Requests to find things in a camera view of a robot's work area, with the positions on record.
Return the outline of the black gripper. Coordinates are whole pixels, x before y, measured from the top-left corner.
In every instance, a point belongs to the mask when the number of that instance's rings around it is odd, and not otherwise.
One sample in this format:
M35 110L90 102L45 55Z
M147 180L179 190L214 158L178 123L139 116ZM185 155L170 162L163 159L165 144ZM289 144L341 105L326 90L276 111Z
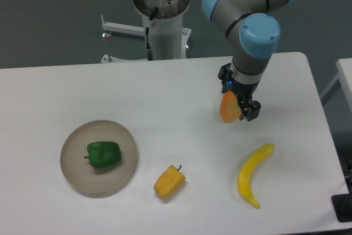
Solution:
M239 119L248 122L256 119L261 110L261 104L252 100L259 80L254 75L243 75L231 63L221 66L218 79L222 84L222 93L231 91L239 99L241 114Z

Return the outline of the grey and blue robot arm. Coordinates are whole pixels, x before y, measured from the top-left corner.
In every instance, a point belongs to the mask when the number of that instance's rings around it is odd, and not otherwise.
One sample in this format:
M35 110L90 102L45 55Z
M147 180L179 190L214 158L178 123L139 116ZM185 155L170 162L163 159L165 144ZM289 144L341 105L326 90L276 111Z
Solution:
M258 117L261 104L252 98L271 56L277 50L281 29L269 12L295 0L202 0L201 8L233 46L232 61L218 78L222 93L229 92L239 107L239 118ZM142 34L149 61L180 58L182 18L190 0L133 0L143 19Z

